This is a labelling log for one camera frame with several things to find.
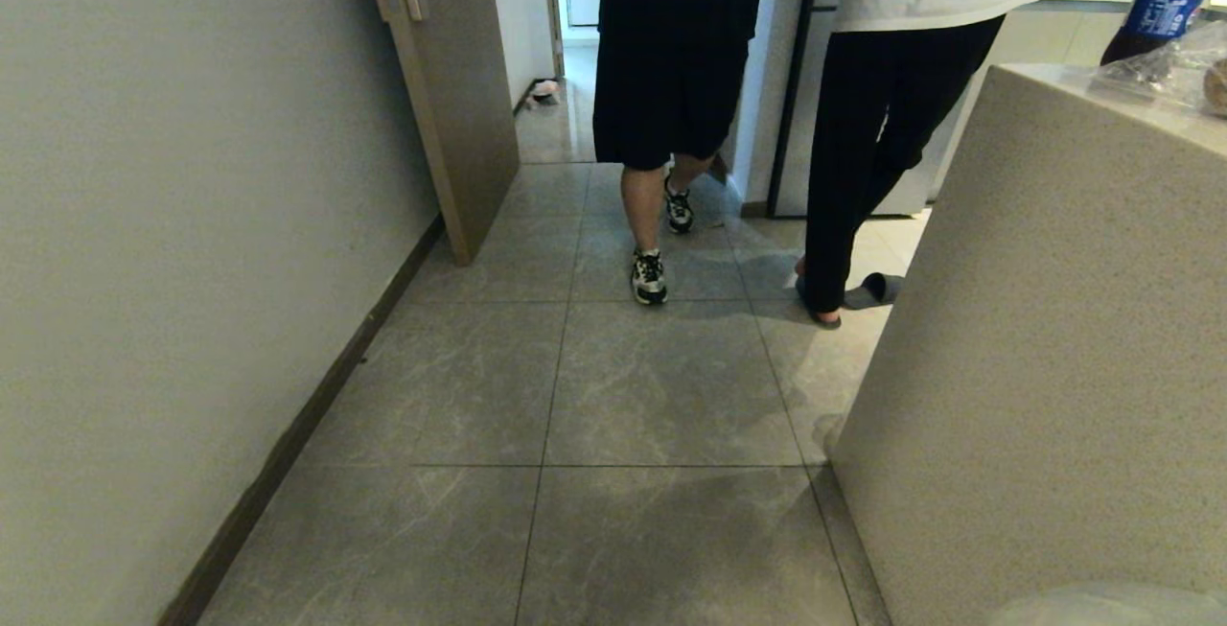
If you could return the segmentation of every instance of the white wall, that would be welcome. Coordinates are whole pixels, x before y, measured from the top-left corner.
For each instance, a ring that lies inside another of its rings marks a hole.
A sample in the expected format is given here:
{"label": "white wall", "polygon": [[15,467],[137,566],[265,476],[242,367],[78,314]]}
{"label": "white wall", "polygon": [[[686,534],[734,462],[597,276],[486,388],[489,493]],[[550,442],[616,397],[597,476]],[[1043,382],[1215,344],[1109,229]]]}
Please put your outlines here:
{"label": "white wall", "polygon": [[548,0],[497,0],[514,107],[534,80],[555,76]]}
{"label": "white wall", "polygon": [[2,0],[0,624],[152,625],[437,215],[372,0]]}
{"label": "white wall", "polygon": [[741,107],[721,155],[744,203],[766,203],[775,162],[784,93],[801,0],[760,0],[758,27],[741,87]]}

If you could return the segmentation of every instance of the black and white sneaker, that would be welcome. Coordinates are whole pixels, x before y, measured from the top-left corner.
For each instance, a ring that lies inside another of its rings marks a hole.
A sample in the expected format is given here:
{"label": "black and white sneaker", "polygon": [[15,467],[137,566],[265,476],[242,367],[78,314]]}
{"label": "black and white sneaker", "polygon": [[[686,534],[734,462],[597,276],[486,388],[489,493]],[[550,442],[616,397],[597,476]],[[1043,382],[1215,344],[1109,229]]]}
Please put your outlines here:
{"label": "black and white sneaker", "polygon": [[639,304],[659,306],[669,299],[665,286],[665,265],[660,263],[660,250],[634,252],[631,269],[631,290]]}
{"label": "black and white sneaker", "polygon": [[669,228],[674,233],[690,233],[694,225],[694,210],[690,207],[690,190],[674,194],[669,189],[669,177],[665,178],[665,214],[669,215]]}

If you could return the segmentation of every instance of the wooden door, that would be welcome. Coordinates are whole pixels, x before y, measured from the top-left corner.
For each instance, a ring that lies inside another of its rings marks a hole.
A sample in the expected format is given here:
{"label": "wooden door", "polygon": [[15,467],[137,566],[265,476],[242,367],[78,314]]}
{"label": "wooden door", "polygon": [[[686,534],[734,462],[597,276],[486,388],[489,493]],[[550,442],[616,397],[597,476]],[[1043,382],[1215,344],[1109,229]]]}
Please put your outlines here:
{"label": "wooden door", "polygon": [[494,0],[378,0],[456,264],[477,255],[519,167]]}

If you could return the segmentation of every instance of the tile floor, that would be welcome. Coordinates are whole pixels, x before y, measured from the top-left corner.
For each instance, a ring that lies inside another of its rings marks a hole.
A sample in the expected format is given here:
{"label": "tile floor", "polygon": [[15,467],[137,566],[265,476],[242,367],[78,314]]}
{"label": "tile floor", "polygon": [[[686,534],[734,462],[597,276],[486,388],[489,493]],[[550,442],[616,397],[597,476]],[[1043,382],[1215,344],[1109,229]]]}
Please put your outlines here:
{"label": "tile floor", "polygon": [[[710,179],[663,242],[670,303],[632,302],[593,50],[521,114],[477,264],[433,252],[202,626],[882,622],[820,480],[888,311],[816,330],[785,287],[801,223],[741,221]],[[854,277],[923,228],[867,225]]]}

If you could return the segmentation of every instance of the baseboard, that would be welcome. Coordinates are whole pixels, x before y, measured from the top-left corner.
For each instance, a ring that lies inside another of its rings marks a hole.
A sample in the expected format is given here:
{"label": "baseboard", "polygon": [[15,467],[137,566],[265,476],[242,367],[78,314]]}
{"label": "baseboard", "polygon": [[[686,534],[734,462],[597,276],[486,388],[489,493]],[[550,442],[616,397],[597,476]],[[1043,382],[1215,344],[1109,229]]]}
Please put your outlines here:
{"label": "baseboard", "polygon": [[533,87],[537,86],[539,81],[557,81],[552,76],[540,76],[540,79],[530,81],[529,86],[524,88],[524,93],[520,95],[520,101],[515,102],[514,109],[512,109],[512,115],[520,114],[524,110],[524,106],[529,103],[529,97],[533,96]]}
{"label": "baseboard", "polygon": [[307,405],[303,406],[302,411],[298,412],[298,416],[290,425],[290,428],[281,435],[276,446],[272,447],[272,453],[269,454],[264,469],[255,479],[255,482],[243,492],[238,504],[226,517],[226,520],[209,544],[205,554],[201,555],[200,561],[193,568],[191,574],[183,583],[179,595],[171,603],[166,612],[163,612],[162,619],[158,620],[158,626],[194,626],[200,620],[200,616],[205,612],[205,608],[209,606],[209,601],[213,598],[222,579],[226,577],[231,563],[238,556],[260,516],[264,514],[264,508],[267,508],[269,502],[286,479],[294,460],[298,460],[298,454],[302,453],[303,447],[307,446],[307,441],[315,432],[315,427],[319,426],[325,412],[331,408],[337,394],[341,393],[341,388],[345,387],[351,373],[358,366],[360,360],[366,355],[371,341],[379,333],[379,329],[383,328],[393,308],[396,307],[396,303],[405,295],[410,281],[417,275],[418,269],[426,261],[426,255],[434,247],[434,242],[438,242],[438,238],[442,236],[443,216],[436,218],[431,227],[426,230],[426,233],[417,242],[405,264],[401,265],[400,271],[396,272],[396,276],[388,286],[388,290],[384,291],[379,302],[375,303],[366,320],[358,327],[357,333],[350,339],[341,355],[333,362],[333,367],[325,373],[324,379],[315,387],[315,392],[308,399]]}
{"label": "baseboard", "polygon": [[741,218],[767,218],[767,203],[741,203]]}

